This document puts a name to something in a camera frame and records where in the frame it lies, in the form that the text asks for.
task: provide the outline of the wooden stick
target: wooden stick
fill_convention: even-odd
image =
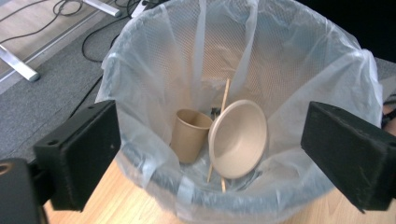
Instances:
[[[230,89],[230,82],[231,82],[231,80],[229,78],[227,78],[227,82],[225,84],[223,102],[221,104],[220,114],[225,109],[225,103],[227,102],[227,96],[228,96],[228,90]],[[209,173],[207,174],[207,180],[206,180],[207,183],[209,183],[209,181],[210,181],[210,177],[212,176],[212,171],[213,171],[213,165],[210,164]],[[225,192],[225,190],[226,190],[224,177],[221,178],[221,189],[222,189],[223,192]]]

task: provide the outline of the wooden surface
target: wooden surface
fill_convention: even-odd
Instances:
[[[129,181],[113,161],[83,213],[59,212],[45,205],[49,223],[183,223],[165,212],[143,189]],[[387,212],[360,213],[337,190],[315,200],[283,224],[394,224],[396,204]]]
[[[0,6],[0,20],[11,12],[37,1],[39,0],[11,0],[3,4]],[[59,0],[49,0],[39,3],[1,21],[0,41],[15,35],[26,35],[45,26],[55,17],[52,8],[57,2]],[[76,8],[76,5],[77,3],[71,3],[65,10],[72,11]],[[53,24],[42,32],[36,35],[10,40],[4,43],[3,46],[21,60],[25,60],[38,50],[46,47],[54,39],[82,21],[95,10],[95,8],[84,4],[78,14],[70,17],[59,16]],[[7,71],[8,68],[9,66],[0,60],[0,74]]]

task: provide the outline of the trash can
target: trash can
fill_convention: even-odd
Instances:
[[[379,125],[382,88],[372,53],[292,0],[173,0],[129,21],[103,63],[96,101],[117,102],[118,164],[166,210],[196,223],[276,223],[333,188],[301,149],[310,101]],[[247,99],[268,122],[253,171],[209,183],[207,145],[193,164],[169,147],[181,108],[210,115]]]

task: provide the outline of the clear plastic bag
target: clear plastic bag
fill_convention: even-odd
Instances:
[[[103,67],[97,101],[117,101],[121,170],[189,222],[274,223],[329,191],[300,146],[310,101],[375,125],[381,118],[371,52],[291,0],[170,1],[131,20]],[[218,175],[206,183],[207,146],[183,165],[169,143],[176,112],[220,107],[227,77],[228,104],[249,99],[262,108],[269,148],[222,193]]]

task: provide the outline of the brown cup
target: brown cup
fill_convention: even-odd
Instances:
[[[180,162],[192,163],[196,160],[212,122],[210,117],[198,111],[190,109],[177,111],[171,148],[177,154]]]

